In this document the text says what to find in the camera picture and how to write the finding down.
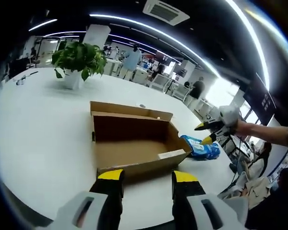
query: black screen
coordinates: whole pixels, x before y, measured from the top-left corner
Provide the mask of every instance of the black screen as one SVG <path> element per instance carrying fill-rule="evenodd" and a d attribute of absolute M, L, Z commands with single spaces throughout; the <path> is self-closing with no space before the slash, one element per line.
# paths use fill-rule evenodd
<path fill-rule="evenodd" d="M 244 99 L 256 113 L 260 122 L 266 126 L 275 113 L 276 106 L 261 79 L 256 76 L 244 94 Z"/>
<path fill-rule="evenodd" d="M 177 75 L 183 77 L 183 78 L 184 78 L 184 76 L 186 76 L 186 73 L 187 73 L 187 71 L 183 67 L 181 67 L 180 65 L 176 65 L 173 72 L 176 73 Z"/>
<path fill-rule="evenodd" d="M 166 66 L 168 66 L 171 63 L 171 60 L 172 60 L 170 57 L 168 57 L 166 55 L 163 55 L 160 52 L 156 52 L 155 59 L 158 62 L 160 62 L 161 64 L 166 65 Z"/>

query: potted plant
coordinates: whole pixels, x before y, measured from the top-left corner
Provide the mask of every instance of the potted plant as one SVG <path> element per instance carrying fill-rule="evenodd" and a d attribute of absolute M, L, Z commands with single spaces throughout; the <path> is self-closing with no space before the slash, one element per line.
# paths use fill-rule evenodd
<path fill-rule="evenodd" d="M 61 68 L 66 87 L 73 90 L 79 89 L 92 74 L 102 75 L 106 62 L 104 51 L 98 46 L 80 42 L 73 42 L 52 55 L 57 78 L 62 78 L 56 69 Z"/>

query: open cardboard box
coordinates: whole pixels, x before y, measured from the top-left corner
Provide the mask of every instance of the open cardboard box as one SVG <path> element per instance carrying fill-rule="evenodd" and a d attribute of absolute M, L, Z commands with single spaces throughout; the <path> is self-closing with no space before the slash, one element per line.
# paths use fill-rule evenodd
<path fill-rule="evenodd" d="M 126 179 L 172 170 L 191 152 L 171 124 L 173 114 L 90 102 L 97 175 L 124 169 Z"/>

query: white paper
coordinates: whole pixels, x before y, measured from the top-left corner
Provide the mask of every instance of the white paper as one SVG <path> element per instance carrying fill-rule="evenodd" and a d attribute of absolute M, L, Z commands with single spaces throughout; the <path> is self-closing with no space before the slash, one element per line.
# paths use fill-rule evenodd
<path fill-rule="evenodd" d="M 165 153 L 160 153 L 158 154 L 158 157 L 160 159 L 165 159 L 165 158 L 169 158 L 169 157 L 174 157 L 174 156 L 178 156 L 178 155 L 182 155 L 184 154 L 185 151 L 182 149 L 179 149 L 179 150 L 175 150 L 175 151 L 172 151 L 172 152 L 165 152 Z"/>

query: bag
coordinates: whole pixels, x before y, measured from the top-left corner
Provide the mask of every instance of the bag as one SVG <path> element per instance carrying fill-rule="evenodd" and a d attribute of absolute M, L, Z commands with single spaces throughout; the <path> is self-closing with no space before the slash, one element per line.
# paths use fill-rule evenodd
<path fill-rule="evenodd" d="M 216 143 L 213 143 L 212 145 L 201 145 L 200 143 L 202 141 L 199 139 L 187 135 L 182 135 L 181 137 L 187 141 L 192 149 L 192 157 L 197 160 L 213 160 L 220 155 L 220 149 Z"/>

